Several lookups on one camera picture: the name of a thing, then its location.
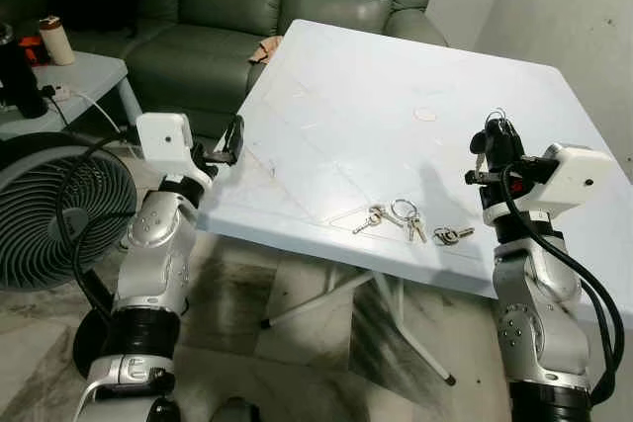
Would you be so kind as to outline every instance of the black cable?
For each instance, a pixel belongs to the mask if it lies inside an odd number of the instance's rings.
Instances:
[[[615,391],[615,365],[613,364],[613,353],[611,351],[611,339],[609,337],[609,327],[602,310],[602,305],[597,294],[587,282],[582,281],[583,290],[587,293],[597,318],[600,329],[600,340],[602,342],[602,353],[604,356],[604,374],[599,379],[593,392],[591,393],[591,405],[598,405],[608,399]]]
[[[52,104],[55,106],[55,108],[57,109],[57,112],[59,113],[59,115],[61,116],[61,120],[63,121],[64,127],[70,128],[70,124],[68,123],[66,116],[61,111],[61,107],[59,106],[57,101],[53,99],[51,96],[46,96],[46,98],[49,99],[52,102]]]
[[[65,249],[70,254],[71,259],[74,256],[73,250],[75,252],[77,252],[77,259],[78,259],[78,251],[76,250],[76,248],[73,245],[73,242],[72,242],[72,240],[70,238],[70,234],[68,232],[68,228],[66,227],[66,222],[65,222],[65,220],[63,218],[63,202],[62,202],[62,200],[63,200],[64,192],[65,192],[66,188],[68,187],[68,185],[70,184],[70,180],[72,179],[72,177],[75,174],[75,172],[79,169],[79,167],[81,167],[90,158],[90,156],[93,153],[95,153],[97,150],[101,150],[105,144],[119,139],[121,137],[121,135],[123,135],[123,134],[124,134],[124,132],[117,133],[115,136],[106,137],[106,138],[104,138],[102,140],[99,140],[98,142],[92,144],[91,146],[89,146],[88,149],[85,152],[83,152],[81,155],[79,155],[77,157],[77,159],[74,161],[74,163],[66,171],[64,179],[61,182],[61,185],[59,186],[59,189],[57,190],[57,196],[55,197],[55,218],[56,218],[56,221],[57,221],[57,227],[59,229],[59,235],[61,237],[61,242],[63,243],[63,246],[65,247]],[[74,275],[74,277],[75,277],[75,279],[77,281],[77,284],[79,285],[81,290],[86,295],[86,298],[88,298],[88,301],[90,301],[90,303],[95,308],[97,308],[97,310],[99,311],[101,317],[104,318],[105,321],[109,321],[109,319],[110,319],[110,311],[109,311],[109,308],[108,308],[109,302],[100,301],[99,298],[96,295],[94,295],[94,293],[92,293],[92,291],[90,290],[90,287],[86,284],[86,282],[85,282],[85,280],[83,278],[83,274],[81,272],[76,272],[76,270],[74,269],[74,265],[73,265],[73,275]]]
[[[573,271],[575,271],[583,280],[586,281],[588,287],[591,287],[597,295],[599,295],[600,299],[604,302],[607,311],[611,317],[614,328],[614,345],[612,352],[612,360],[613,360],[613,370],[610,372],[608,369],[605,369],[605,373],[600,378],[600,381],[594,388],[594,392],[596,394],[596,398],[602,394],[602,392],[608,392],[605,389],[605,384],[607,384],[611,379],[615,378],[615,371],[620,366],[622,361],[622,356],[624,354],[624,324],[622,323],[622,317],[617,309],[617,305],[613,301],[613,298],[607,291],[607,289],[602,285],[602,283],[581,263],[573,259],[569,254],[561,251],[558,247],[547,241],[540,234],[536,233],[529,224],[525,221],[520,211],[516,207],[514,203],[514,199],[512,198],[512,194],[509,188],[509,175],[512,171],[514,164],[506,165],[500,174],[501,181],[501,193],[503,195],[503,199],[505,200],[505,204],[507,205],[510,213],[514,215],[516,220],[521,224],[523,230],[544,250],[549,252],[552,256],[556,257],[558,260],[563,262],[565,265],[570,267]],[[601,306],[595,306],[596,314],[599,314],[602,311]],[[603,319],[603,323],[600,324],[598,319],[598,324],[600,325],[600,336],[605,337],[608,341],[608,347],[610,350],[610,338],[608,335],[608,326],[606,326],[606,319]]]
[[[61,182],[61,185],[59,186],[59,189],[57,190],[57,196],[55,197],[55,217],[57,219],[57,223],[58,223],[57,227],[59,228],[59,235],[61,237],[61,241],[63,242],[63,245],[64,247],[66,247],[66,249],[72,249],[72,241],[70,239],[70,234],[68,233],[68,229],[63,219],[63,209],[62,209],[63,203],[61,201],[63,199],[63,194],[66,191],[66,188],[70,184],[70,179],[75,174],[75,172],[79,169],[79,167],[83,165],[93,153],[95,153],[97,150],[102,149],[103,146],[106,145],[107,143],[117,140],[122,134],[123,132],[117,133],[115,136],[106,137],[90,145],[85,152],[83,152],[81,155],[77,157],[74,163],[67,170],[66,175],[64,176],[63,181]]]
[[[83,230],[81,231],[81,234],[79,234],[79,237],[77,237],[77,239],[75,240],[74,249],[72,253],[72,261],[71,261],[72,274],[75,278],[75,281],[77,281],[79,288],[86,295],[86,298],[88,298],[88,301],[90,302],[90,304],[99,312],[99,315],[101,316],[101,318],[104,320],[105,323],[108,323],[110,321],[110,308],[106,307],[103,302],[101,302],[95,295],[93,295],[92,291],[90,290],[90,287],[86,285],[83,279],[83,271],[79,265],[79,254],[81,251],[81,245],[83,244],[83,241],[88,235],[88,232],[92,229],[92,227],[95,224],[101,221],[105,221],[106,219],[113,219],[116,217],[132,217],[132,216],[134,216],[134,213],[130,211],[109,212],[107,214],[102,214],[101,216],[97,216],[94,219],[90,220],[88,224],[86,224],[86,227],[83,228]]]
[[[189,299],[185,297],[185,309],[182,310],[180,316],[185,316],[185,313],[189,311]]]

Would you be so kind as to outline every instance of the key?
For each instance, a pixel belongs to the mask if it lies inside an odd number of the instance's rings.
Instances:
[[[474,227],[467,227],[461,231],[455,231],[450,227],[438,227],[433,231],[433,234],[444,243],[446,246],[452,246],[457,244],[463,237],[470,236],[475,232]]]
[[[475,232],[474,227],[467,227],[465,229],[462,229],[461,231],[457,231],[457,237],[458,239],[461,239],[462,237],[470,236],[474,232]]]
[[[475,160],[475,171],[477,173],[482,171],[482,167],[484,166],[484,160],[486,159],[486,155],[483,153],[477,154],[477,160]]]
[[[426,235],[424,234],[424,230],[422,228],[422,222],[419,220],[419,214],[415,214],[413,217],[410,217],[409,220],[409,236],[410,239],[409,241],[412,240],[413,236],[412,236],[412,231],[415,230],[415,232],[417,233],[417,235],[419,236],[419,238],[422,240],[422,242],[426,242]]]
[[[352,234],[358,234],[363,229],[368,228],[369,226],[377,226],[381,222],[380,215],[375,212],[370,212],[369,217],[365,222],[363,222],[360,226],[352,231]]]
[[[386,219],[387,221],[392,222],[393,224],[395,224],[399,228],[402,228],[404,226],[404,224],[402,224],[397,219],[395,219],[393,216],[391,216],[387,212],[387,209],[384,206],[382,206],[382,205],[372,205],[372,206],[370,206],[369,212],[374,212],[380,218]]]

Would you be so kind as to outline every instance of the power strip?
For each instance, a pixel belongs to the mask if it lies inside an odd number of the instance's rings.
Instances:
[[[52,96],[57,102],[68,101],[72,93],[63,84],[53,84],[52,88],[55,90],[55,94]]]

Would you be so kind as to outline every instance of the tiled floor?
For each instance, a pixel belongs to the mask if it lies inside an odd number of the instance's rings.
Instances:
[[[142,193],[155,185],[135,166]],[[98,266],[112,286],[125,254]],[[509,421],[491,303],[405,286],[409,330],[455,375],[447,386],[398,335],[373,283],[261,330],[259,321],[323,292],[330,263],[201,233],[190,260],[191,308],[175,355],[175,395],[186,422],[206,422],[226,398],[260,406],[264,422]],[[358,270],[337,265],[339,281]],[[0,422],[67,421],[84,381],[71,361],[87,311],[67,284],[33,294],[0,293]],[[593,345],[597,332],[588,326]],[[633,337],[628,340],[633,346]],[[599,352],[592,356],[599,365]],[[618,391],[595,421],[628,420],[633,351]]]

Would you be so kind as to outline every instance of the power cord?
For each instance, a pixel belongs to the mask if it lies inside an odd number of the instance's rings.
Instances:
[[[57,190],[57,195],[55,197],[55,218],[57,220],[58,223],[58,228],[59,228],[59,235],[61,237],[61,241],[63,243],[64,248],[69,252],[72,253],[71,254],[71,259],[75,258],[75,254],[76,254],[76,258],[77,258],[77,264],[76,266],[78,266],[78,258],[79,258],[79,247],[81,244],[81,241],[76,241],[73,243],[66,222],[63,218],[63,196],[64,196],[64,192],[66,191],[66,189],[68,188],[70,181],[72,179],[72,177],[74,176],[74,174],[77,172],[77,170],[88,161],[88,159],[92,156],[92,154],[94,154],[96,151],[98,150],[103,150],[104,145],[121,139],[122,137],[124,137],[126,133],[123,131],[120,131],[119,133],[117,133],[114,136],[111,137],[106,137],[102,140],[99,140],[98,142],[90,145],[85,152],[83,152],[81,155],[79,155],[79,157],[77,157],[77,159],[74,161],[74,163],[70,166],[70,168],[68,168],[68,170],[66,171],[66,174],[63,178],[63,181],[61,182],[61,185],[59,186],[59,189]],[[88,301],[90,301],[90,303],[93,305],[93,307],[95,309],[97,309],[97,311],[99,311],[100,316],[102,317],[102,319],[105,322],[109,322],[111,320],[111,315],[110,315],[110,310],[108,308],[109,306],[109,302],[102,302],[100,301],[100,299],[92,292],[92,290],[90,289],[90,286],[88,286],[88,284],[85,282],[85,279],[83,277],[82,272],[80,272],[80,269],[75,269],[75,264],[74,262],[72,263],[73,266],[73,275],[75,277],[75,279],[77,280],[77,284],[79,285],[79,287],[81,288],[81,290],[84,292],[84,294],[86,295],[86,298],[88,298]]]
[[[114,218],[122,218],[122,217],[132,217],[135,214],[131,211],[123,211],[123,212],[110,212],[108,214],[102,214],[101,216],[97,216],[94,219],[88,221],[86,227],[83,228],[79,237],[77,237],[74,248],[72,252],[72,274],[79,285],[79,288],[83,291],[88,298],[90,304],[99,312],[99,316],[104,320],[104,322],[110,321],[110,308],[108,308],[103,302],[101,302],[95,295],[90,291],[89,286],[86,285],[86,282],[83,279],[83,271],[81,266],[79,265],[79,255],[81,253],[81,246],[83,245],[83,241],[86,239],[88,232],[92,230],[92,227],[102,221],[107,219]]]
[[[75,95],[79,96],[80,98],[83,98],[86,101],[88,101],[92,106],[94,106],[97,109],[97,111],[99,111],[101,113],[101,115],[106,119],[106,121],[108,121],[108,123],[110,123],[110,125],[115,130],[115,132],[121,132],[121,129],[119,128],[119,126],[117,126],[117,124],[114,122],[112,117],[110,117],[110,115],[108,113],[106,113],[106,111],[101,106],[99,106],[99,104],[97,104],[97,102],[94,99],[89,97],[87,94],[82,93],[81,91],[76,91],[74,89],[70,89],[70,92],[72,94],[75,94]],[[126,148],[128,149],[128,151],[130,152],[130,154],[132,155],[133,158],[135,158],[136,160],[140,160],[138,155],[136,155],[136,153],[134,152],[134,150],[132,149],[132,147],[128,143],[126,143]]]
[[[57,101],[55,99],[53,99],[52,96],[46,96],[46,98],[49,101],[51,101],[52,104],[54,105],[54,107],[57,109],[57,112],[59,113],[59,116],[61,117],[61,120],[63,121],[64,127],[65,128],[70,128],[70,123],[68,122],[68,120],[66,119],[66,116],[61,111],[61,108],[59,107],[59,104],[57,103]]]
[[[68,122],[68,119],[66,118],[64,113],[61,111],[61,107],[59,106],[59,104],[53,97],[55,95],[55,89],[48,84],[42,88],[41,93],[45,98],[51,101],[54,107],[57,109],[57,112],[59,113],[59,116],[61,117],[61,120],[63,121],[64,127],[70,128],[70,123]]]
[[[586,292],[587,289],[590,289],[587,294],[595,308],[605,362],[604,373],[591,392],[590,398],[593,405],[600,404],[608,399],[615,391],[615,373],[620,366],[622,356],[624,354],[624,324],[622,322],[622,317],[620,316],[613,298],[602,283],[581,263],[573,259],[569,254],[560,250],[552,243],[548,242],[545,238],[543,238],[543,236],[536,233],[521,215],[514,203],[514,198],[512,197],[510,191],[510,172],[513,167],[514,164],[512,163],[506,165],[499,176],[501,181],[501,193],[510,213],[521,224],[521,227],[523,227],[523,230],[530,236],[530,238],[532,238],[539,246],[549,252],[552,256],[556,257],[558,260],[574,270],[581,279],[583,279],[582,285]],[[613,348],[611,348],[608,325],[598,297],[602,300],[602,302],[604,302],[609,316],[611,317],[611,321],[613,322]]]

